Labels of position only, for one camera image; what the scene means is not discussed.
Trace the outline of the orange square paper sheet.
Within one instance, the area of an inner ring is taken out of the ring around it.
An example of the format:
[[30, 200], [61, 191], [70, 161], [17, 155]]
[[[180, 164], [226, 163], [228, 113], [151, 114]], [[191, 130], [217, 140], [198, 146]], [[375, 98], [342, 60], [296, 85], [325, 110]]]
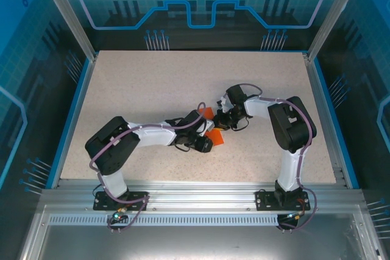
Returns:
[[[200, 113], [204, 114], [205, 119], [213, 120], [214, 112], [213, 112], [213, 109], [211, 107], [201, 108], [199, 111], [200, 111]], [[216, 131], [216, 130], [212, 129], [212, 130], [206, 132], [205, 136], [212, 140], [214, 146], [222, 145], [224, 143], [224, 140], [223, 140], [223, 137], [222, 137], [222, 134], [220, 131]]]

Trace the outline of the sheet metal panel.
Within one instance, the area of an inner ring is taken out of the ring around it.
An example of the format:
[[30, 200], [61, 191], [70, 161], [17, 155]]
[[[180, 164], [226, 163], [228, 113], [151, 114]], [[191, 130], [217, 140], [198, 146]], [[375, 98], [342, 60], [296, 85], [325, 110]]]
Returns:
[[20, 260], [385, 260], [363, 224], [322, 216], [304, 230], [274, 227], [49, 226]]

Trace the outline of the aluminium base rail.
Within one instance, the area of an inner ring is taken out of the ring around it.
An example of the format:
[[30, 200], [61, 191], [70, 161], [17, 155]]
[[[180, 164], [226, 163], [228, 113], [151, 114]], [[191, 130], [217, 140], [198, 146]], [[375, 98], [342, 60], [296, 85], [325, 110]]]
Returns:
[[[92, 189], [96, 180], [60, 180], [55, 189], [45, 189], [37, 210], [47, 213], [92, 213]], [[254, 213], [254, 193], [274, 190], [273, 183], [185, 182], [129, 180], [130, 191], [146, 191], [151, 199], [147, 212], [152, 213]], [[311, 185], [319, 214], [367, 211], [362, 190], [342, 184]]]

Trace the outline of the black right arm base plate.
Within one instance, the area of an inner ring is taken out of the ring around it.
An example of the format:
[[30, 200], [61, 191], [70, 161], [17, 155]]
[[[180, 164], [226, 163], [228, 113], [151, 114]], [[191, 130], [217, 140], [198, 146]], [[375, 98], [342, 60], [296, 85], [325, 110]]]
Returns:
[[281, 189], [265, 191], [260, 189], [255, 193], [257, 211], [310, 211], [308, 194], [302, 189], [285, 192]]

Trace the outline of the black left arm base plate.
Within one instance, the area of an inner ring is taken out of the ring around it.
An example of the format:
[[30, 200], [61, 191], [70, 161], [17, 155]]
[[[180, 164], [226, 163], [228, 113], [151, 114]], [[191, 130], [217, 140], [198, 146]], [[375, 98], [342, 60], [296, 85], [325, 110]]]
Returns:
[[146, 202], [145, 197], [148, 196], [148, 192], [125, 192], [119, 197], [123, 201], [135, 201], [141, 199], [139, 202], [133, 204], [124, 204], [113, 200], [104, 191], [99, 191], [94, 196], [93, 210], [94, 211], [116, 211], [125, 207], [128, 211], [138, 211], [142, 204]]

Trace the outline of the aluminium side rail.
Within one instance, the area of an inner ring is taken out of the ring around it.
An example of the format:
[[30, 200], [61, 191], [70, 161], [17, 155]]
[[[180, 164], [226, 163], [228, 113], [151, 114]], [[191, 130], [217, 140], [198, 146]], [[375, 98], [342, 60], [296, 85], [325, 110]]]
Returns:
[[338, 138], [334, 130], [334, 125], [330, 111], [327, 107], [327, 101], [322, 89], [319, 74], [308, 55], [303, 53], [303, 60], [307, 70], [308, 78], [313, 92], [314, 101], [316, 103], [321, 129], [326, 143], [327, 152], [329, 154], [330, 163], [335, 175], [336, 186], [338, 188], [350, 188], [348, 179], [344, 173], [344, 156], [339, 149]]

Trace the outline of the aluminium frame post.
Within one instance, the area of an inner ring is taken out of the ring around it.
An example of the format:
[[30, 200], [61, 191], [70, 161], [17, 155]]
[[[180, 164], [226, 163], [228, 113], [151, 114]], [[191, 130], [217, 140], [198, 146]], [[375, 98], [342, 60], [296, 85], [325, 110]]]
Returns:
[[81, 23], [79, 22], [75, 11], [73, 10], [70, 2], [68, 0], [53, 0], [57, 6], [59, 12], [61, 13], [63, 19], [70, 28], [74, 38], [78, 42], [80, 48], [85, 54], [86, 58], [91, 62], [96, 61], [95, 50], [90, 43], [87, 34], [85, 33]]
[[324, 19], [324, 22], [320, 26], [309, 50], [307, 52], [307, 61], [309, 63], [314, 62], [321, 47], [324, 45], [327, 37], [329, 36], [332, 28], [335, 26], [341, 13], [344, 11], [349, 0], [335, 0]]

